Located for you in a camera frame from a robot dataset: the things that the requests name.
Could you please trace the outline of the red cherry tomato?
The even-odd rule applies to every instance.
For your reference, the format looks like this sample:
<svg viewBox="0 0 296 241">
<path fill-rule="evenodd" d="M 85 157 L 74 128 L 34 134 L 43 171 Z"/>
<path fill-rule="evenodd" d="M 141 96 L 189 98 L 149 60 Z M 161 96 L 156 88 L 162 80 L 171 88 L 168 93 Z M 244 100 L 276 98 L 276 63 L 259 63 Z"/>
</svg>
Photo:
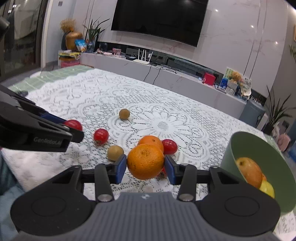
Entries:
<svg viewBox="0 0 296 241">
<path fill-rule="evenodd" d="M 164 140 L 162 140 L 162 144 L 164 147 L 164 154 L 165 155 L 173 155 L 178 150 L 178 145 L 173 140 L 164 139 Z"/>
<path fill-rule="evenodd" d="M 109 132 L 103 128 L 99 128 L 93 134 L 93 140 L 97 145 L 103 145 L 108 141 Z"/>
</svg>

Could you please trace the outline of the brown kiwi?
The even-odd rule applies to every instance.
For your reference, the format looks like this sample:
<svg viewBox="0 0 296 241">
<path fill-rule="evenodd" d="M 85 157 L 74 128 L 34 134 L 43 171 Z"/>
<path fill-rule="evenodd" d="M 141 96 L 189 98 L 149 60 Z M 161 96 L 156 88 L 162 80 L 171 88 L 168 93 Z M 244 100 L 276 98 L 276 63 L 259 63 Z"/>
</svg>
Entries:
<svg viewBox="0 0 296 241">
<path fill-rule="evenodd" d="M 130 111 L 126 108 L 119 111 L 119 118 L 122 120 L 127 120 L 130 117 Z"/>
<path fill-rule="evenodd" d="M 123 154 L 123 148 L 118 145 L 110 146 L 107 150 L 107 157 L 110 161 L 117 161 L 118 158 Z"/>
</svg>

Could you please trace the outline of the large orange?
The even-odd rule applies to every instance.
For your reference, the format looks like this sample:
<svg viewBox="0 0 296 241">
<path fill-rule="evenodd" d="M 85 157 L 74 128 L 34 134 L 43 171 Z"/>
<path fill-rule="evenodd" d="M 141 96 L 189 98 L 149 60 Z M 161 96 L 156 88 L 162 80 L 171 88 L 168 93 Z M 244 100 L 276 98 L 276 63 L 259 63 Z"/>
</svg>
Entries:
<svg viewBox="0 0 296 241">
<path fill-rule="evenodd" d="M 128 170 L 133 177 L 139 180 L 149 180 L 158 176 L 164 163 L 163 152 L 151 144 L 138 145 L 127 156 Z"/>
</svg>

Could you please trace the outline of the green checked table mat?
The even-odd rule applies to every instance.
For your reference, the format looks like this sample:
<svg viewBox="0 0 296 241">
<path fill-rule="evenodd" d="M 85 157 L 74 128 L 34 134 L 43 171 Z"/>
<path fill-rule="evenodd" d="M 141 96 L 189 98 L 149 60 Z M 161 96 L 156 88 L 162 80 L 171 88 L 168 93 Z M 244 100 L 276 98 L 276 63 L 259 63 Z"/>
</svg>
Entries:
<svg viewBox="0 0 296 241">
<path fill-rule="evenodd" d="M 70 67 L 60 68 L 51 71 L 39 71 L 26 77 L 18 83 L 14 83 L 8 87 L 13 92 L 17 91 L 33 91 L 40 89 L 46 83 L 55 82 L 57 80 L 65 79 L 69 76 L 75 76 L 79 73 L 86 72 L 92 67 L 86 65 L 74 65 Z"/>
</svg>

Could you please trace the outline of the white lace tablecloth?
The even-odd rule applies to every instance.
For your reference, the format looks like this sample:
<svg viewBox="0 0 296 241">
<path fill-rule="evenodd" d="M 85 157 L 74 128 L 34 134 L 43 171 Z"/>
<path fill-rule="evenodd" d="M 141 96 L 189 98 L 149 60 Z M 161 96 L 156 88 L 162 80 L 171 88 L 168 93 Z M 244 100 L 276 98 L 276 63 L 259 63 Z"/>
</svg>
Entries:
<svg viewBox="0 0 296 241">
<path fill-rule="evenodd" d="M 25 190 L 29 190 L 72 164 L 84 168 L 107 161 L 110 145 L 131 150 L 146 135 L 169 138 L 178 145 L 175 158 L 198 168 L 220 164 L 235 132 L 252 133 L 267 141 L 260 130 L 174 92 L 99 69 L 47 83 L 29 99 L 63 118 L 76 118 L 85 137 L 64 153 L 4 150 L 4 158 Z M 119 118 L 128 109 L 127 120 Z M 97 145 L 93 134 L 109 132 Z"/>
</svg>

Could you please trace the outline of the red yellow mango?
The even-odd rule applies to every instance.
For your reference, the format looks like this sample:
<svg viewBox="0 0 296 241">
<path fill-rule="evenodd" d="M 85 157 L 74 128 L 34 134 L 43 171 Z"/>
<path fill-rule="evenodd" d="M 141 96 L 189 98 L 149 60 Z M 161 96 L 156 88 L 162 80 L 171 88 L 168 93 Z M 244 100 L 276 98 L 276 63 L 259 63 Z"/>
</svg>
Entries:
<svg viewBox="0 0 296 241">
<path fill-rule="evenodd" d="M 238 158 L 235 162 L 247 183 L 259 189 L 262 184 L 263 174 L 257 163 L 247 157 Z"/>
</svg>

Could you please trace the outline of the stack of books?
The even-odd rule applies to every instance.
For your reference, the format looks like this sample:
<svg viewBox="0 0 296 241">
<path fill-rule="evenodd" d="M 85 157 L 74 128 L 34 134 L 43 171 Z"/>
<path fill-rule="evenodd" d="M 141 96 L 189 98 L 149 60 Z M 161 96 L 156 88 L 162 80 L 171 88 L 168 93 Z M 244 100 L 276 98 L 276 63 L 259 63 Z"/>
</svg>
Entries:
<svg viewBox="0 0 296 241">
<path fill-rule="evenodd" d="M 61 68 L 75 66 L 80 64 L 80 52 L 71 52 L 71 53 L 59 53 L 59 60 Z"/>
</svg>

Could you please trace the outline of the white marble tv console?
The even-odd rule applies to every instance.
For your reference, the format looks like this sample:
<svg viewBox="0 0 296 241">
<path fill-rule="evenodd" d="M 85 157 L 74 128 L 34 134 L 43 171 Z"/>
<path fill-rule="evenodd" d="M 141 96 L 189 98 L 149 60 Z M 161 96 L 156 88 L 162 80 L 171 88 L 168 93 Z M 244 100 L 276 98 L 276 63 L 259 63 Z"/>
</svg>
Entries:
<svg viewBox="0 0 296 241">
<path fill-rule="evenodd" d="M 191 75 L 167 67 L 144 65 L 125 58 L 91 53 L 82 53 L 80 63 L 156 85 L 206 104 L 234 118 L 239 118 L 245 107 L 244 101 L 203 84 Z"/>
</svg>

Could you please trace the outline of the grey blue trash bin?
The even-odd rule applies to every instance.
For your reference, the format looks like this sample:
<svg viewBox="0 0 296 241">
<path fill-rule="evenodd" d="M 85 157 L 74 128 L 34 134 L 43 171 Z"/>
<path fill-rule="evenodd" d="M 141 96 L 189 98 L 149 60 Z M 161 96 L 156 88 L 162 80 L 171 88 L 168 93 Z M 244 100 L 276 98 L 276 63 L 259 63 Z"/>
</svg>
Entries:
<svg viewBox="0 0 296 241">
<path fill-rule="evenodd" d="M 265 108 L 260 103 L 253 100 L 248 100 L 243 112 L 241 113 L 241 116 L 239 117 L 239 120 L 256 128 L 264 114 Z"/>
</svg>

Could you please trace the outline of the blue snack bag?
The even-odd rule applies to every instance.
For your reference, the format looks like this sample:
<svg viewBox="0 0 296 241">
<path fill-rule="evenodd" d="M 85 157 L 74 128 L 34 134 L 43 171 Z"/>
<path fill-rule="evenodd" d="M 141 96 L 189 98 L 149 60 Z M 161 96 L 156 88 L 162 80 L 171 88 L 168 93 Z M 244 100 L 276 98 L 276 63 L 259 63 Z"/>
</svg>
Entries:
<svg viewBox="0 0 296 241">
<path fill-rule="evenodd" d="M 84 53 L 87 50 L 87 45 L 83 39 L 76 39 L 75 45 L 78 50 L 78 52 Z"/>
</svg>

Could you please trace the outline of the golden vase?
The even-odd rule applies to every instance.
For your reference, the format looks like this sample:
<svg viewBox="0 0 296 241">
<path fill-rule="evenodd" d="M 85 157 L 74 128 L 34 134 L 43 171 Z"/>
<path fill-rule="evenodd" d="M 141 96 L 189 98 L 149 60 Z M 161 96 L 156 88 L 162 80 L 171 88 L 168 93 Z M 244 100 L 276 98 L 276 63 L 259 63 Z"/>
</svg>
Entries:
<svg viewBox="0 0 296 241">
<path fill-rule="evenodd" d="M 67 49 L 71 51 L 77 51 L 75 41 L 82 39 L 82 37 L 83 35 L 81 32 L 69 32 L 65 37 Z"/>
</svg>

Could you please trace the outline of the red box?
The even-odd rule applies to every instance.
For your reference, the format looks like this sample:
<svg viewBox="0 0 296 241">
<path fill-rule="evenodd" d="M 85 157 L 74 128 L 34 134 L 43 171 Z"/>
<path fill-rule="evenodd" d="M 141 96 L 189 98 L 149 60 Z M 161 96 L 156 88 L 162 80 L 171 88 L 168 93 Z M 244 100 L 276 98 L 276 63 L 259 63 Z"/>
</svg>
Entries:
<svg viewBox="0 0 296 241">
<path fill-rule="evenodd" d="M 214 85 L 216 77 L 213 74 L 205 73 L 203 77 L 203 83 L 209 86 Z"/>
</svg>

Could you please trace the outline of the green potted plant left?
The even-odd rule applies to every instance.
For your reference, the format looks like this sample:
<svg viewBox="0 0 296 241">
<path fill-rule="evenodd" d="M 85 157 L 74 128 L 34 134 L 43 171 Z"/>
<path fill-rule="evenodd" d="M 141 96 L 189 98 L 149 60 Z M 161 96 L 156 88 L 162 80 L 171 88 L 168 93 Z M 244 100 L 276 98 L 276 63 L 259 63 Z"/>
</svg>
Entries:
<svg viewBox="0 0 296 241">
<path fill-rule="evenodd" d="M 105 29 L 103 29 L 101 25 L 107 21 L 109 21 L 109 19 L 100 22 L 98 18 L 95 21 L 93 19 L 89 21 L 88 26 L 83 25 L 83 27 L 86 29 L 85 41 L 86 39 L 88 39 L 88 42 L 86 44 L 87 53 L 94 52 L 95 44 L 97 42 L 99 35 L 105 31 Z"/>
</svg>

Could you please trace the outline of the teddy bear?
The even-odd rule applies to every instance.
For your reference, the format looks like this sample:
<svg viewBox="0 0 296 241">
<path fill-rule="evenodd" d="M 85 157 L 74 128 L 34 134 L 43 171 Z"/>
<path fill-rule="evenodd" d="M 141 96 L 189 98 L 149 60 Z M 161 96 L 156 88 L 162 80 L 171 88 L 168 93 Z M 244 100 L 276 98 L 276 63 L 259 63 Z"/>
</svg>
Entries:
<svg viewBox="0 0 296 241">
<path fill-rule="evenodd" d="M 239 83 L 239 82 L 242 80 L 242 75 L 241 75 L 239 72 L 237 72 L 237 71 L 233 71 L 233 72 L 231 73 L 230 80 L 231 80 L 232 82 Z"/>
</svg>

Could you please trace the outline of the black wall television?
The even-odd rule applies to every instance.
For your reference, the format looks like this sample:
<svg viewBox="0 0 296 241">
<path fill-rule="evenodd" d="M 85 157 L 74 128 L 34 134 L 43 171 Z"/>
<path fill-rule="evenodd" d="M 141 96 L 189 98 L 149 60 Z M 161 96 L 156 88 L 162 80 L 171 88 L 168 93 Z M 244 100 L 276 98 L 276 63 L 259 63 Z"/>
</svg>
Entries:
<svg viewBox="0 0 296 241">
<path fill-rule="evenodd" d="M 208 1 L 117 1 L 113 31 L 131 32 L 198 45 Z"/>
</svg>

